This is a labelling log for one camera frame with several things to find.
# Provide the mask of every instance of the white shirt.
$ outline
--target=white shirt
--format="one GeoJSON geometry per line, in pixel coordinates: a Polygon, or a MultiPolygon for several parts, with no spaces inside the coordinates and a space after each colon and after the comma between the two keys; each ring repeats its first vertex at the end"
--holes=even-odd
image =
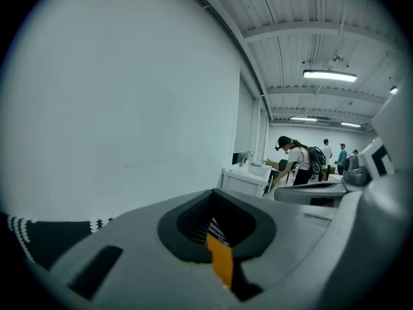
{"type": "Polygon", "coordinates": [[[301,170],[310,169],[310,155],[307,149],[295,147],[290,150],[288,155],[288,162],[298,162],[298,168],[301,170]]]}
{"type": "Polygon", "coordinates": [[[330,165],[330,155],[333,153],[330,146],[324,146],[321,151],[325,156],[325,165],[330,165]]]}

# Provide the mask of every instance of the orange tag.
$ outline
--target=orange tag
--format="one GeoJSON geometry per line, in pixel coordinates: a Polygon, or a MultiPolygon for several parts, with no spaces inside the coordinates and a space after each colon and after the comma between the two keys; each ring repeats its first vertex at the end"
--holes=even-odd
{"type": "Polygon", "coordinates": [[[221,278],[223,283],[231,289],[232,274],[234,272],[232,249],[209,234],[206,236],[206,242],[208,244],[208,250],[212,253],[212,267],[214,272],[221,278]]]}

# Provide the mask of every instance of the faucet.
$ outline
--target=faucet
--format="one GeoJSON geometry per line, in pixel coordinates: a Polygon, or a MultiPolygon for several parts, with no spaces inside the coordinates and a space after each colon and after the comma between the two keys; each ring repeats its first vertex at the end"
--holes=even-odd
{"type": "Polygon", "coordinates": [[[242,167],[244,165],[244,163],[247,161],[248,158],[248,154],[251,155],[252,157],[252,152],[250,152],[249,150],[247,150],[246,152],[243,153],[243,157],[241,158],[241,162],[239,162],[239,166],[242,167]]]}

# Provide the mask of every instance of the ceiling beam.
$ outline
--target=ceiling beam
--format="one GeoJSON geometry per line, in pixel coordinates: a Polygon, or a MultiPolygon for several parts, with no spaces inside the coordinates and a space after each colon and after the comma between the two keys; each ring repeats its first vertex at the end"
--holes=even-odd
{"type": "Polygon", "coordinates": [[[221,20],[226,24],[226,26],[229,28],[232,35],[234,36],[235,40],[238,42],[239,46],[244,51],[244,54],[246,55],[251,65],[252,71],[256,75],[258,86],[263,93],[263,97],[267,105],[268,115],[270,118],[272,118],[272,113],[271,113],[272,105],[268,102],[270,99],[267,96],[267,90],[265,88],[263,76],[261,75],[261,72],[258,68],[258,64],[255,60],[255,57],[252,54],[252,51],[248,43],[245,41],[243,34],[241,33],[240,29],[236,25],[235,21],[232,19],[231,15],[228,13],[228,10],[230,10],[230,8],[226,6],[225,0],[206,0],[206,1],[210,5],[210,8],[213,8],[215,12],[218,14],[218,16],[221,18],[221,20]]]}
{"type": "MultiPolygon", "coordinates": [[[[324,34],[338,36],[340,34],[341,24],[331,22],[290,22],[276,25],[267,25],[262,28],[256,28],[244,32],[244,38],[247,43],[262,40],[271,37],[306,35],[306,34],[324,34]]],[[[373,31],[365,30],[357,26],[344,25],[342,36],[354,38],[357,40],[370,41],[375,44],[384,45],[391,51],[405,53],[403,46],[394,41],[387,39],[373,31]]]]}
{"type": "Polygon", "coordinates": [[[327,130],[337,130],[337,131],[344,131],[344,132],[355,132],[355,133],[364,133],[364,134],[372,134],[370,132],[358,129],[350,129],[345,127],[331,127],[329,125],[313,125],[313,124],[306,124],[306,123],[285,123],[285,122],[277,122],[273,121],[270,123],[270,126],[280,126],[280,127],[305,127],[305,128],[313,128],[313,129],[327,129],[327,130]]]}
{"type": "Polygon", "coordinates": [[[334,88],[317,88],[317,87],[279,87],[269,88],[268,94],[324,94],[327,96],[341,96],[342,98],[357,99],[384,105],[386,99],[368,94],[357,93],[349,90],[338,90],[334,88]]]}
{"type": "Polygon", "coordinates": [[[345,112],[334,112],[334,111],[324,111],[324,110],[307,110],[306,109],[272,109],[272,113],[275,115],[300,115],[300,116],[318,116],[318,117],[329,117],[336,119],[345,119],[347,121],[353,121],[358,123],[363,123],[371,117],[364,117],[353,114],[346,114],[345,112]]]}

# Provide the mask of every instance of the black pants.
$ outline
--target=black pants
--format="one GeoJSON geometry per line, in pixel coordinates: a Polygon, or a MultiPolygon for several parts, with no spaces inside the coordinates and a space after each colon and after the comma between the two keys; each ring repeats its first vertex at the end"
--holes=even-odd
{"type": "Polygon", "coordinates": [[[342,176],[342,175],[343,175],[343,171],[344,171],[344,166],[338,165],[338,166],[337,166],[337,171],[338,171],[338,174],[339,174],[340,176],[342,176]]]}
{"type": "MultiPolygon", "coordinates": [[[[327,171],[325,173],[325,180],[328,181],[328,175],[330,174],[331,171],[331,165],[327,165],[327,171]]],[[[318,175],[318,181],[323,181],[322,180],[323,174],[318,175]]]]}
{"type": "Polygon", "coordinates": [[[312,176],[312,171],[310,170],[302,170],[298,169],[296,179],[294,180],[294,186],[295,185],[304,185],[308,183],[312,176]]]}

